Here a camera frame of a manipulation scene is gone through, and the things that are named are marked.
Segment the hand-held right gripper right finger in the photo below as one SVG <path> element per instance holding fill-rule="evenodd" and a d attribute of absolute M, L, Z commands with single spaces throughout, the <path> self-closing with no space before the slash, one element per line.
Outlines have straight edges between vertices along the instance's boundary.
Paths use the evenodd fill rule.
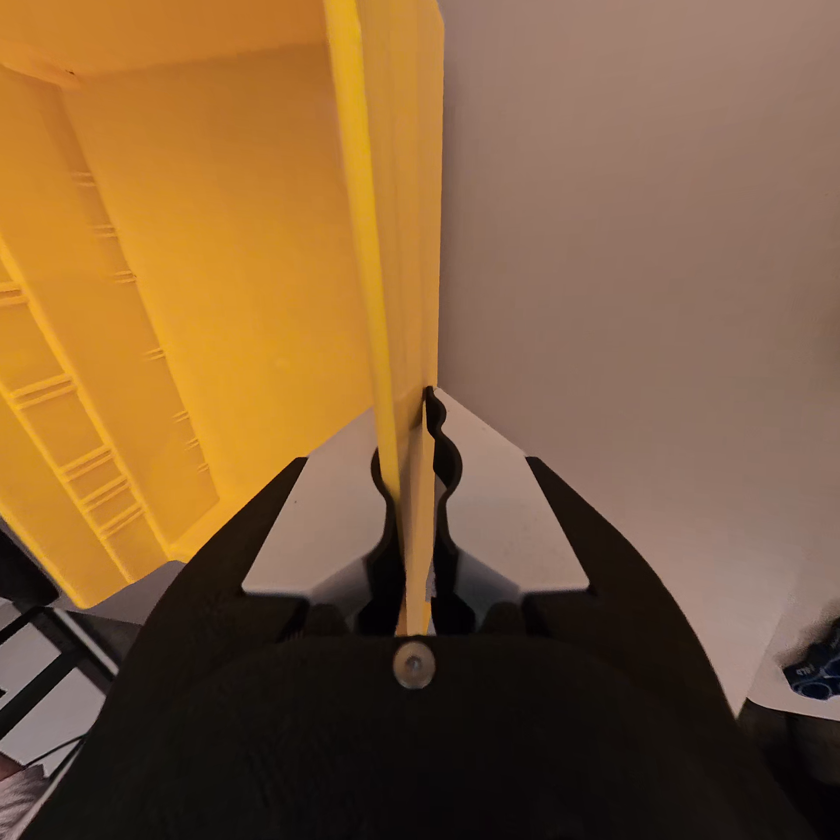
<path fill-rule="evenodd" d="M 511 441 L 443 390 L 424 394 L 434 441 L 429 600 L 439 636 L 472 634 L 499 603 L 586 592 L 590 579 Z"/>

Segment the yellow plastic bin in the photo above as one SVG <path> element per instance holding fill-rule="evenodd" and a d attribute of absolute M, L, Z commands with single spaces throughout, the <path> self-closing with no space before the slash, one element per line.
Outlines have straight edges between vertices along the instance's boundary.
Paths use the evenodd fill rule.
<path fill-rule="evenodd" d="M 357 416 L 426 618 L 437 2 L 2 2 L 2 518 L 91 609 Z"/>

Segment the blue cylinder cluster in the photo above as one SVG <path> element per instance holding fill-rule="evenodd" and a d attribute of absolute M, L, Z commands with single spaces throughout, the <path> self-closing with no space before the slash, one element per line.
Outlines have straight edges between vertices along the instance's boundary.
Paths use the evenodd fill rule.
<path fill-rule="evenodd" d="M 788 686 L 800 697 L 828 701 L 839 696 L 839 618 L 810 644 L 798 661 L 782 668 Z"/>

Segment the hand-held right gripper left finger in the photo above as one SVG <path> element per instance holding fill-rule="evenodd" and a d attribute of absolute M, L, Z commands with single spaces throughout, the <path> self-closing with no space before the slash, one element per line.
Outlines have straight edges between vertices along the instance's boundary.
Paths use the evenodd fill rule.
<path fill-rule="evenodd" d="M 333 606 L 361 635 L 396 634 L 403 556 L 372 408 L 306 458 L 242 585 Z"/>

